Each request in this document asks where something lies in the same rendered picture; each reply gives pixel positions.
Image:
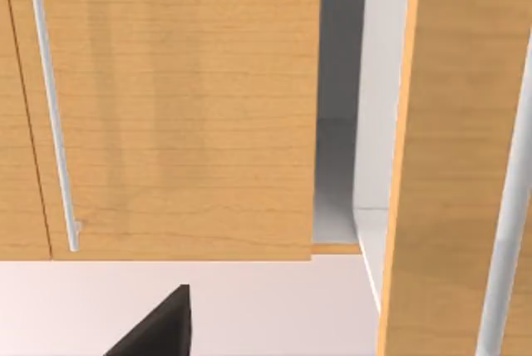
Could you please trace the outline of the closed wooden cupboard door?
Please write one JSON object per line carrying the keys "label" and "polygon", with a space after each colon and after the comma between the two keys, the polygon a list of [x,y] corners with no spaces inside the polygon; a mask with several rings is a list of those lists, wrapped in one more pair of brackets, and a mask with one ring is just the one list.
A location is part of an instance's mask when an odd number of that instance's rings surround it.
{"label": "closed wooden cupboard door", "polygon": [[32,0],[10,0],[57,260],[307,260],[320,0],[43,0],[71,252]]}

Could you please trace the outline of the open wooden cupboard door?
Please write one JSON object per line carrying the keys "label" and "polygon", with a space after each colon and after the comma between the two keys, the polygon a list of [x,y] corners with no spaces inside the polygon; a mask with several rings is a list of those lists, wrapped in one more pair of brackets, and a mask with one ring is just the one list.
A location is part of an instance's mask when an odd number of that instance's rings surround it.
{"label": "open wooden cupboard door", "polygon": [[377,356],[474,356],[532,0],[407,0]]}

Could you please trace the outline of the wooden cupboard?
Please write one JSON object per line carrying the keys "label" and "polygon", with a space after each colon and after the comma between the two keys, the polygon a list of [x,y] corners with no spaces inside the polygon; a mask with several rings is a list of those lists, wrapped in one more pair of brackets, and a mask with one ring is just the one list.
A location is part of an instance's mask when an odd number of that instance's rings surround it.
{"label": "wooden cupboard", "polygon": [[[406,0],[320,0],[311,254],[362,255],[376,301]],[[57,260],[10,0],[0,0],[0,260]]]}

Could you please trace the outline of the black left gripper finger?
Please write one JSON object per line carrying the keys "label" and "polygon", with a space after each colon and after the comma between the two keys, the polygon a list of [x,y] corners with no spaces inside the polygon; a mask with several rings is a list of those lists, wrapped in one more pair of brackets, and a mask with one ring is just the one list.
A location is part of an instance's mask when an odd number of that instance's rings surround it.
{"label": "black left gripper finger", "polygon": [[190,356],[190,286],[182,284],[103,356]]}

